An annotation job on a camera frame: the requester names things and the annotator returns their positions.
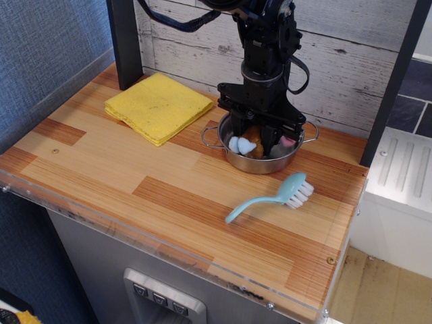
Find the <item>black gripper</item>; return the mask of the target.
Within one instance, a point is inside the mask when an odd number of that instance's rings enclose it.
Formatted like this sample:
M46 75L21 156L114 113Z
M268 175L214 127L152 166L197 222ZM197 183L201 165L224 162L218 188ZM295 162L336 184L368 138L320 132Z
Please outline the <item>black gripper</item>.
M251 126L261 127L264 157L281 136L300 138L306 118L289 102L282 82L270 86L251 80L244 80L243 84L222 82L217 90L219 106L229 111L234 136L240 137Z

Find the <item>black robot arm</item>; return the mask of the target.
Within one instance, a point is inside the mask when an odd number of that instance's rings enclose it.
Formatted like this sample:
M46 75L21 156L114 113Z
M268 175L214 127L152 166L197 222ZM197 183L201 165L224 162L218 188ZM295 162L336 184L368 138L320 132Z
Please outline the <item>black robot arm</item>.
M292 1L205 1L232 14L244 49L242 84L221 83L219 106L230 113L232 130L241 136L249 127L261 129L263 154L282 136L299 139L306 121L288 100L292 64L307 71L295 57L302 33L294 19Z

